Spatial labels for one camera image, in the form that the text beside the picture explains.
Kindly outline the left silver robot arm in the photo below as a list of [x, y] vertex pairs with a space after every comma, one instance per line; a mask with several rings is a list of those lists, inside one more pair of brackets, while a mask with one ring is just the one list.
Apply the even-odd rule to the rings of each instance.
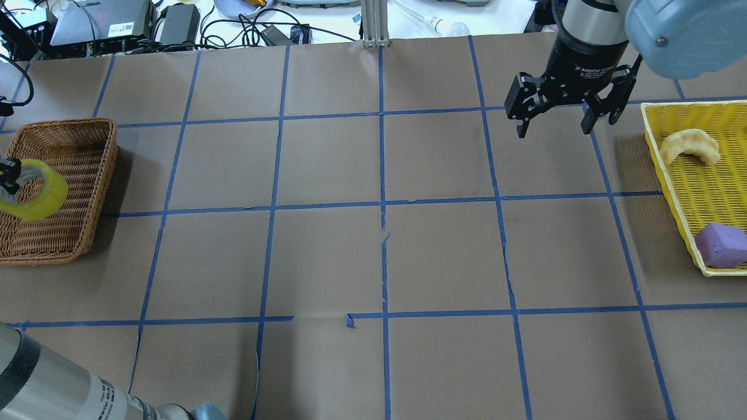
[[[2, 209], [24, 220], [52, 215], [67, 182], [36, 159], [2, 159]], [[224, 419], [214, 404], [193, 410], [152, 404], [126, 393], [33, 337], [2, 324], [3, 419]]]

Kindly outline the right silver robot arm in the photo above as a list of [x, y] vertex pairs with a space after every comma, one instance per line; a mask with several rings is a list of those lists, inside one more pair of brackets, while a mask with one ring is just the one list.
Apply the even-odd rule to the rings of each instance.
[[520, 138], [533, 118], [586, 104], [582, 133], [618, 123], [642, 63], [665, 79], [696, 79], [745, 56], [744, 1], [539, 1], [557, 26], [543, 74], [515, 75], [504, 107]]

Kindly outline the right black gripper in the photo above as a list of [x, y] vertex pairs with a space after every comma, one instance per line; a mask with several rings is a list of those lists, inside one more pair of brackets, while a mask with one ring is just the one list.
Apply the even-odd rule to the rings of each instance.
[[525, 138], [531, 120], [552, 105], [585, 101], [588, 109], [581, 121], [584, 135], [589, 135], [605, 116], [609, 125], [616, 125], [643, 63], [642, 55], [638, 55], [633, 65], [620, 64], [628, 45], [628, 41], [589, 44], [559, 32], [542, 77], [518, 72], [512, 80], [504, 107], [507, 117], [515, 121], [518, 138]]

